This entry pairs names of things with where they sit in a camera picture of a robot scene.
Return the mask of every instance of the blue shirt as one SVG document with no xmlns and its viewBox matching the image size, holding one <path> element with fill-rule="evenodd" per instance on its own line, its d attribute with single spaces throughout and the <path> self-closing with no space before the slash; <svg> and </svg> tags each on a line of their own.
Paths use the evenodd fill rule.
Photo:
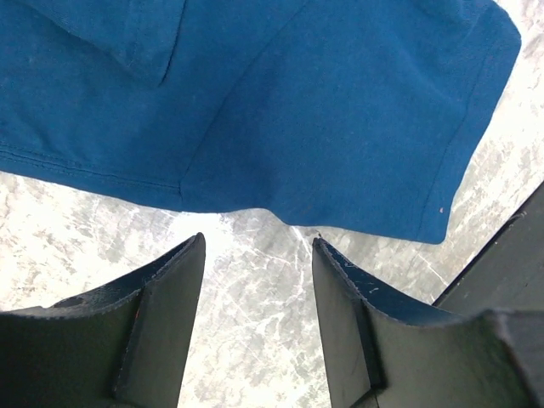
<svg viewBox="0 0 544 408">
<path fill-rule="evenodd" d="M 439 243 L 520 48 L 491 0 L 0 0 L 0 170 Z"/>
</svg>

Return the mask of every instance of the blue garment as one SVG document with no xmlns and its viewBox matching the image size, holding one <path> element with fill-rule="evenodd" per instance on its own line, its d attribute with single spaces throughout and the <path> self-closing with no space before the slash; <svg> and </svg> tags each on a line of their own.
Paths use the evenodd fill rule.
<svg viewBox="0 0 544 408">
<path fill-rule="evenodd" d="M 0 0 L 0 170 L 439 243 L 520 48 L 491 0 Z"/>
</svg>

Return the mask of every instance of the white marble surface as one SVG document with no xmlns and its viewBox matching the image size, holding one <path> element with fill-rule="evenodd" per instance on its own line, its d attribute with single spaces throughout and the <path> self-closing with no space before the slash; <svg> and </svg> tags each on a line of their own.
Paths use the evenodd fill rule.
<svg viewBox="0 0 544 408">
<path fill-rule="evenodd" d="M 49 306 L 201 231 L 207 269 L 179 406 L 330 406 L 310 271 L 317 231 L 431 302 L 544 180 L 544 1 L 499 3 L 523 50 L 443 245 L 288 227 L 260 210 L 165 212 L 0 173 L 0 309 Z"/>
</svg>

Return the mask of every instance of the black object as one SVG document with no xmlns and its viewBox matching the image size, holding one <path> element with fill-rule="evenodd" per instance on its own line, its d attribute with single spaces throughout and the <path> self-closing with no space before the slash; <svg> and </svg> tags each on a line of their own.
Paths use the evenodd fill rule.
<svg viewBox="0 0 544 408">
<path fill-rule="evenodd" d="M 333 408 L 528 408 L 544 402 L 544 314 L 461 317 L 406 296 L 314 240 Z"/>
<path fill-rule="evenodd" d="M 544 184 L 434 305 L 463 315 L 493 307 L 544 310 Z"/>
<path fill-rule="evenodd" d="M 0 406 L 178 406 L 205 246 L 199 234 L 51 308 L 0 313 Z"/>
</svg>

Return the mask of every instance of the white textured surface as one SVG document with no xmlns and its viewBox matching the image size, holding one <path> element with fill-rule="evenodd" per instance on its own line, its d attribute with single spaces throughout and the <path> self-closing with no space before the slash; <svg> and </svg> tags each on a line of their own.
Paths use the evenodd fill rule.
<svg viewBox="0 0 544 408">
<path fill-rule="evenodd" d="M 523 50 L 457 193 L 447 241 L 319 229 L 356 264 L 428 302 L 544 180 L 544 1 L 499 4 Z M 49 306 L 203 232 L 207 270 L 180 406 L 329 406 L 310 271 L 317 229 L 260 210 L 159 211 L 5 173 L 0 213 L 4 310 Z"/>
</svg>

